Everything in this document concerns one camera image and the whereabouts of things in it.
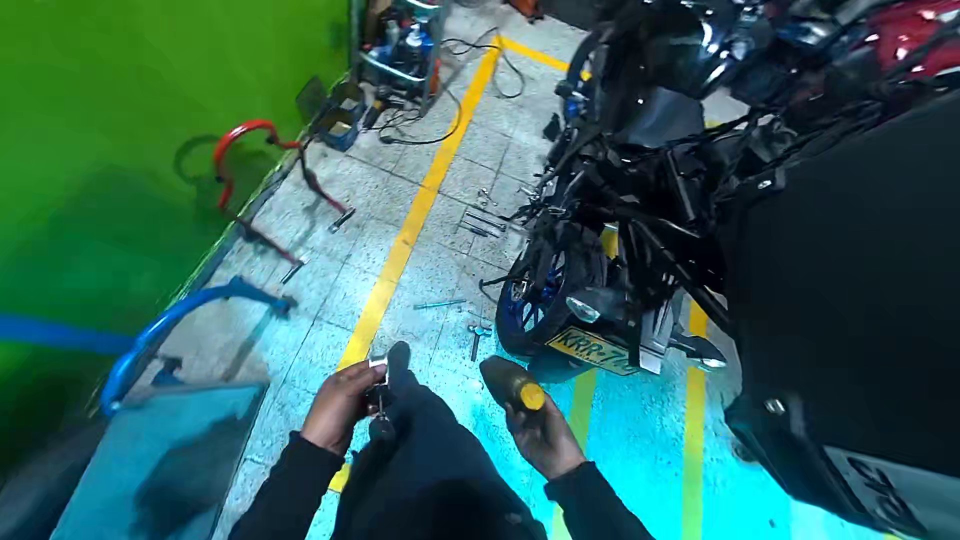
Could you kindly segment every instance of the yellow license plate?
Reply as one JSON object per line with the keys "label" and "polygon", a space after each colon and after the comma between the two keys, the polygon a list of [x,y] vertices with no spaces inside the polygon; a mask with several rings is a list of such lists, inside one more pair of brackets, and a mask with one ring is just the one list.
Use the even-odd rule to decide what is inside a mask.
{"label": "yellow license plate", "polygon": [[630,365],[626,349],[613,345],[599,335],[582,331],[576,327],[567,327],[566,330],[558,333],[546,344],[561,353],[602,367],[617,375],[630,375],[640,370],[640,368]]}

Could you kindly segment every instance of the concrete floor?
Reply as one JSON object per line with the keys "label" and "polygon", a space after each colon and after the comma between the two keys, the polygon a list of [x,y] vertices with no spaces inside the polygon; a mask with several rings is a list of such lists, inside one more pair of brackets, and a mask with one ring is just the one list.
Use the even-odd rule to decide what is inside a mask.
{"label": "concrete floor", "polygon": [[[455,6],[447,32],[473,41],[494,25],[504,37],[562,61],[570,58],[584,34],[549,18],[528,25],[499,2],[474,10]],[[477,292],[477,280],[505,273],[523,237],[508,232],[501,239],[481,238],[459,229],[457,223],[466,209],[479,204],[480,187],[490,191],[490,210],[509,213],[524,202],[517,188],[530,184],[531,175],[540,170],[549,148],[540,130],[558,106],[552,89],[561,72],[541,61],[508,54],[524,73],[523,95],[499,99],[492,85],[486,86],[371,351],[383,353],[399,339],[409,342],[411,367],[420,380],[443,397],[461,423],[483,442],[504,479],[544,522],[551,537],[562,538],[565,531],[553,526],[554,505],[543,494],[543,480],[516,451],[502,410],[484,390],[476,364],[469,362],[467,324],[490,325],[494,311],[493,301]],[[482,55],[481,51],[444,58],[444,74],[463,67],[451,83],[459,99],[464,98]],[[516,75],[502,63],[494,77],[505,92],[516,91]],[[708,119],[716,121],[744,111],[724,95],[712,96],[706,107]],[[442,135],[456,110],[445,96],[405,133],[419,139]],[[255,224],[280,243],[294,246],[309,263],[289,283],[280,285],[287,263],[269,251],[238,243],[212,283],[239,274],[267,290],[290,294],[300,305],[289,320],[275,319],[263,306],[231,300],[194,312],[163,345],[163,353],[185,358],[182,374],[188,381],[217,380],[225,372],[236,373],[238,380],[271,381],[217,538],[226,537],[250,504],[282,450],[287,432],[299,428],[317,388],[340,361],[439,147],[382,145],[375,133],[361,134],[345,154],[319,143],[312,145],[309,166],[334,196],[357,206],[356,216],[336,234],[327,233],[332,211],[317,202],[295,171],[256,215]],[[412,310],[414,304],[453,297],[468,302]],[[729,339],[716,331],[709,335],[733,355]],[[480,345],[480,357],[491,354],[505,355],[495,336]],[[684,358],[671,356],[658,376],[641,372],[621,378],[600,371],[593,392],[588,458],[597,462],[625,504],[657,538],[879,537],[819,509],[791,502],[761,468],[733,456],[732,435],[723,424],[722,410],[738,391],[735,363],[725,372],[707,376],[702,488],[698,493],[691,493],[689,487],[684,490],[688,367]],[[571,407],[575,384],[571,380],[548,385],[564,411]],[[366,423],[362,423],[351,447],[359,450],[366,438]],[[309,538],[329,536],[337,501],[338,494],[328,491]],[[700,505],[702,521],[697,513]]]}

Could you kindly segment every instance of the green wall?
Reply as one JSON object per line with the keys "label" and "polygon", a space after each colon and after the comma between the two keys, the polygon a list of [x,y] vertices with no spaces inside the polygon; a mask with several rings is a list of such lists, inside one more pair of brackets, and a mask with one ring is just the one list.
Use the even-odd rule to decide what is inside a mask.
{"label": "green wall", "polygon": [[[11,0],[0,21],[0,312],[134,334],[227,224],[210,154],[282,137],[312,75],[348,64],[347,0]],[[279,153],[231,148],[239,208]],[[0,472],[111,358],[0,343]]]}

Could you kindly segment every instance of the bolt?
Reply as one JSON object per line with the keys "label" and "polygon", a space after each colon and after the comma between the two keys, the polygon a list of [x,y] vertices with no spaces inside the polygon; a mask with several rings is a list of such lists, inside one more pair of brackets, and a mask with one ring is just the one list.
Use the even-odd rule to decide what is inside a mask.
{"label": "bolt", "polygon": [[783,402],[777,398],[771,398],[763,402],[763,406],[767,407],[767,410],[770,411],[771,414],[776,414],[777,416],[781,416],[786,412],[786,407],[783,406]]}

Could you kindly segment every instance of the tire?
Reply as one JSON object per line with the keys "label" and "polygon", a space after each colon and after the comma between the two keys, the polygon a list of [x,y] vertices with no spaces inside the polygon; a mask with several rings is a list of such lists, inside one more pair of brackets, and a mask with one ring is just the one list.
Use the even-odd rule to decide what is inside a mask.
{"label": "tire", "polygon": [[[566,295],[586,286],[603,286],[607,276],[607,257],[600,238],[589,228],[562,221],[556,225],[558,241],[553,246],[555,253],[564,254],[564,281],[553,302],[544,310],[543,318],[530,330],[525,331],[511,312],[513,305],[511,283],[504,284],[496,305],[496,333],[504,350],[523,358],[544,356],[550,350],[543,344],[562,330],[572,317],[566,306]],[[510,271],[518,272],[521,259],[517,257]]]}

